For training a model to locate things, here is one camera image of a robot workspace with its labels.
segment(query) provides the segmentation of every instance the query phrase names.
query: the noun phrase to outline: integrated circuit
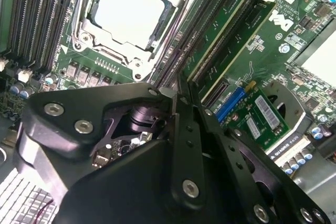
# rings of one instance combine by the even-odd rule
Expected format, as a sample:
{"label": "integrated circuit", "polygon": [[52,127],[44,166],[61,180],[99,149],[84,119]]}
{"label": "integrated circuit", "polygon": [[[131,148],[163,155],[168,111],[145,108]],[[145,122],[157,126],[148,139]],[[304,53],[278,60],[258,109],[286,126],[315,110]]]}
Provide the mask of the integrated circuit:
{"label": "integrated circuit", "polygon": [[309,98],[309,100],[305,102],[305,105],[312,111],[319,105],[319,102],[314,98]]}

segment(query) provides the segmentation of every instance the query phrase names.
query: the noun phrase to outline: ram module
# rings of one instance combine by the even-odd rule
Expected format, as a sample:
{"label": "ram module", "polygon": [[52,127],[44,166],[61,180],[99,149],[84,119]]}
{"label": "ram module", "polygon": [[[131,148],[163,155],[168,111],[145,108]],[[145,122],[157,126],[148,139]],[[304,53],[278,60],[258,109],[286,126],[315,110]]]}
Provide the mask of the ram module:
{"label": "ram module", "polygon": [[218,52],[221,57],[214,62],[213,67],[209,69],[204,77],[200,91],[202,102],[239,57],[262,24],[269,18],[275,6],[275,3],[258,3],[254,5],[253,10],[251,10],[245,20],[242,20],[236,35],[227,42],[225,48]]}

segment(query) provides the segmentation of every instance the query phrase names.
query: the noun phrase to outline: silver screw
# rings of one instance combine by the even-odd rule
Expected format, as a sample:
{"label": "silver screw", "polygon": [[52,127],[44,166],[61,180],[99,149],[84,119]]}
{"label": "silver screw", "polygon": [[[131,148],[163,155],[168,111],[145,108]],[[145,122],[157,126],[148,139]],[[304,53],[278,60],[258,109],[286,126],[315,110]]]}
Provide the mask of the silver screw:
{"label": "silver screw", "polygon": [[82,48],[82,45],[81,45],[80,43],[76,43],[76,44],[75,44],[75,48],[76,48],[77,50],[80,50],[80,49]]}
{"label": "silver screw", "polygon": [[206,113],[207,115],[212,115],[212,112],[211,112],[209,109],[205,109],[205,113]]}
{"label": "silver screw", "polygon": [[242,136],[242,133],[239,130],[235,129],[234,132],[237,136]]}
{"label": "silver screw", "polygon": [[44,106],[44,112],[48,115],[59,116],[64,113],[64,108],[57,103],[48,103]]}
{"label": "silver screw", "polygon": [[268,214],[266,213],[265,209],[261,205],[255,205],[253,207],[253,210],[254,210],[254,213],[257,216],[257,218],[262,223],[268,223],[269,222]]}
{"label": "silver screw", "polygon": [[75,123],[75,130],[80,134],[90,134],[93,131],[93,125],[86,120],[79,120]]}
{"label": "silver screw", "polygon": [[183,191],[191,198],[197,198],[200,194],[200,191],[197,185],[189,179],[183,181]]}
{"label": "silver screw", "polygon": [[313,217],[310,215],[310,213],[307,210],[305,210],[304,208],[301,208],[300,212],[307,222],[313,222]]}
{"label": "silver screw", "polygon": [[153,89],[149,89],[148,92],[149,92],[149,94],[154,95],[154,96],[158,95],[158,93]]}
{"label": "silver screw", "polygon": [[322,217],[322,214],[320,212],[318,212],[316,209],[314,209],[313,214],[316,216],[316,218],[318,218],[318,220],[321,223],[325,224],[326,221],[324,220],[324,218]]}

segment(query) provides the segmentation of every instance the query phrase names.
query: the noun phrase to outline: white connector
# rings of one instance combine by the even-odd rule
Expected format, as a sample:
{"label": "white connector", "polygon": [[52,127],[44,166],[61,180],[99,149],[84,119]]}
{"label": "white connector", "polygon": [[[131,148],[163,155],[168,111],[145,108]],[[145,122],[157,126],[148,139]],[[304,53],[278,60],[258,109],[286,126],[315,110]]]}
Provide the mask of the white connector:
{"label": "white connector", "polygon": [[9,62],[9,60],[0,59],[0,72],[4,71],[6,64]]}
{"label": "white connector", "polygon": [[18,80],[23,82],[23,83],[27,83],[29,81],[29,77],[32,75],[32,71],[30,70],[21,70],[18,74]]}

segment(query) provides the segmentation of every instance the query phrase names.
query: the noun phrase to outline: cable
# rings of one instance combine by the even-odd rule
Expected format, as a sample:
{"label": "cable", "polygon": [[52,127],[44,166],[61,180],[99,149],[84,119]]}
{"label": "cable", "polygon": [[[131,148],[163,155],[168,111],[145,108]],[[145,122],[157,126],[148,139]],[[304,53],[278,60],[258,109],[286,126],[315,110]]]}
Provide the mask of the cable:
{"label": "cable", "polygon": [[37,224],[37,220],[38,220],[38,218],[42,215],[42,213],[43,213],[43,211],[51,204],[51,203],[53,203],[54,202],[54,200],[50,200],[50,201],[48,201],[41,209],[40,209],[40,211],[37,213],[37,215],[36,215],[36,218],[35,218],[35,220],[34,220],[34,222],[33,222],[33,224]]}

